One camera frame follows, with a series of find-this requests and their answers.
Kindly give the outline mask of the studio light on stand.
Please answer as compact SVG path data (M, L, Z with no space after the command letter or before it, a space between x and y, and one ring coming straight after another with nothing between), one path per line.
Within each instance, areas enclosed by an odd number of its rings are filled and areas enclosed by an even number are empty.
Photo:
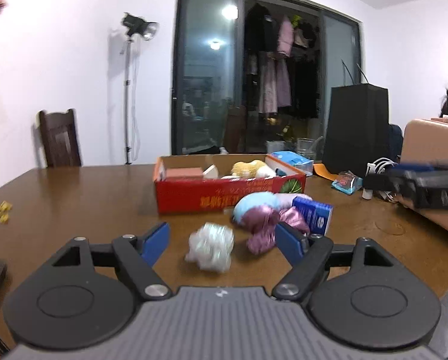
M139 126L136 117L137 80L139 75L140 42L155 38L159 24L125 12L121 25L126 30L124 55L123 111L125 164L137 160L140 151Z

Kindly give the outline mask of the purple satin scrunchie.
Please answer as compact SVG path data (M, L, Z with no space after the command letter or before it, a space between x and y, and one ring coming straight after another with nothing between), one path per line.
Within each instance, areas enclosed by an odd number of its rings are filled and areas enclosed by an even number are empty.
M293 227L296 231L309 235L309 225L304 220L304 216L294 206L279 211L279 221Z
M268 205L257 205L243 214L239 225L251 234L247 247L252 254L264 254L275 247L275 227L278 222L279 212Z

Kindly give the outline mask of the red cardboard box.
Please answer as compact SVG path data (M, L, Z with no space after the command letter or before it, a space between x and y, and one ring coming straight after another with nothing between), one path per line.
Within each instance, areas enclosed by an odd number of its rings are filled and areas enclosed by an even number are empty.
M245 179L231 174L237 162L261 160L276 172L276 177ZM218 180L166 180L167 168L201 167L205 171L215 165ZM160 157L154 167L153 181L158 212L186 214L220 211L232 207L244 196L257 192L301 194L307 175L270 154L200 154Z

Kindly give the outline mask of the black paper bag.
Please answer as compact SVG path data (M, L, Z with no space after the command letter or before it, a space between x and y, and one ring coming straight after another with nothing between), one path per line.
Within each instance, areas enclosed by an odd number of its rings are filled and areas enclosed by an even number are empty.
M368 163L389 152L388 90L372 84L332 88L321 160L327 171L363 177Z

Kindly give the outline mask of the pink suitcase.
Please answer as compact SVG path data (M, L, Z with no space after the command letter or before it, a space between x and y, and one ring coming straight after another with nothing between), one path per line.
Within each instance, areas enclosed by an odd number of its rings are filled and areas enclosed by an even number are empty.
M405 127L400 162L414 172L448 170L448 119L413 119Z

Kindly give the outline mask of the small blue packet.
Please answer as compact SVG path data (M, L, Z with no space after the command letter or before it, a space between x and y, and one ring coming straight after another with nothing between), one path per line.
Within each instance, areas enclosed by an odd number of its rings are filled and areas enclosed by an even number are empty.
M362 188L363 180L352 172L340 172L331 187L346 195L352 195Z

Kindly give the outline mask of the blue tissue pack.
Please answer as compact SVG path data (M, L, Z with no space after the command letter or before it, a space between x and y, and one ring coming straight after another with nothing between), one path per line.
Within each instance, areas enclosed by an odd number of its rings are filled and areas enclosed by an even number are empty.
M313 159L305 158L293 151L276 151L271 155L283 161L285 164L300 169L307 176L313 175Z

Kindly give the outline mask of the white wedge sponge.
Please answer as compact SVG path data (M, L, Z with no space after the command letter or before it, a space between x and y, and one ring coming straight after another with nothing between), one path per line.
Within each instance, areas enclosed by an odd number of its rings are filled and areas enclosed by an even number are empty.
M203 171L203 178L206 180L218 180L219 171L217 167L214 164L209 166L205 171Z

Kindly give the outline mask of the dark wooden chair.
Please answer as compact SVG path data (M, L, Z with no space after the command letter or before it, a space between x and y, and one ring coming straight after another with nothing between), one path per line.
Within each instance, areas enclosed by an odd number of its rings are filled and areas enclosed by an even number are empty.
M39 111L38 118L47 167L82 166L74 109Z

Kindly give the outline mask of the yellow plush toy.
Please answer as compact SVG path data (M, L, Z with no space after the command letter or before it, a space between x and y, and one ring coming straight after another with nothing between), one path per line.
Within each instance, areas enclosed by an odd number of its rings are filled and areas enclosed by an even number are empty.
M249 163L237 162L231 168L231 174L245 179L265 179L276 177L276 172L261 160L253 160Z

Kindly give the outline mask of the black sliding door frame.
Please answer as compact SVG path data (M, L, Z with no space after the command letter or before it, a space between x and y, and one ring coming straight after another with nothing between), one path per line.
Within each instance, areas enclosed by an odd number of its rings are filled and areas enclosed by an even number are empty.
M360 64L360 24L314 3L177 0L171 151L318 158L331 91Z

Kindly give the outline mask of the iridescent mesh ball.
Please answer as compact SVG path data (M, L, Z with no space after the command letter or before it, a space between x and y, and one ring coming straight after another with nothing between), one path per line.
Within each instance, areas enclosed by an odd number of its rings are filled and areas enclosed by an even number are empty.
M231 228L207 222L189 236L188 246L186 262L195 263L202 271L229 271L234 248L234 233Z

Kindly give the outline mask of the hanging clothes rack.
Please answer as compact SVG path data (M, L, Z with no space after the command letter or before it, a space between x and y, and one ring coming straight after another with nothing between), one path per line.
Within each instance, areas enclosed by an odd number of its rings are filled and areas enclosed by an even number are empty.
M311 10L245 1L244 102L264 117L320 116L320 22Z

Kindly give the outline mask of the clear glass cup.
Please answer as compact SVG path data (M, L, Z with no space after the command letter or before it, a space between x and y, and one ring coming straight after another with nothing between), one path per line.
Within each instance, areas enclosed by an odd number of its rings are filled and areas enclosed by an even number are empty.
M298 138L296 141L296 153L309 160L315 160L318 156L318 146L322 139L322 136L317 139Z

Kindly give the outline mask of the blue fluffy plush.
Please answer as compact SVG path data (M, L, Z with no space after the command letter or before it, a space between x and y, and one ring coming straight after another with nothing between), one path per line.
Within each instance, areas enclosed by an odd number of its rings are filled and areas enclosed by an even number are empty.
M272 209L279 209L281 203L276 193L271 192L257 192L250 193L242 197L234 206L233 218L234 222L239 224L242 217L247 211L258 206L269 206Z

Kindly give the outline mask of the blue white carton box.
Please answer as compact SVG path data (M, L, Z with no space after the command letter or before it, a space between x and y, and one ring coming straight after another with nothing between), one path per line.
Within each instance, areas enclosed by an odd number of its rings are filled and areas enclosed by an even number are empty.
M292 205L302 213L311 233L326 236L333 211L332 205L303 197L295 197Z

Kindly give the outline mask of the orange paper piece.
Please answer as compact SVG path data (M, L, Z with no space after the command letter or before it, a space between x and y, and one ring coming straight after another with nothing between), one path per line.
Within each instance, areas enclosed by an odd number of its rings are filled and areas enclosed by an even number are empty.
M327 170L326 166L323 163L314 163L313 164L313 172L320 176L321 178L334 181L337 178L337 174L331 173Z

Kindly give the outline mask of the pink white sponge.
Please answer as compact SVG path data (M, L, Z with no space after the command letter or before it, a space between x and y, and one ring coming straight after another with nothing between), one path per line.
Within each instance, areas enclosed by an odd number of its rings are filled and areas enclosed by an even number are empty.
M167 168L165 179L166 180L181 180L181 179L203 179L204 172L201 167L181 167L181 168Z

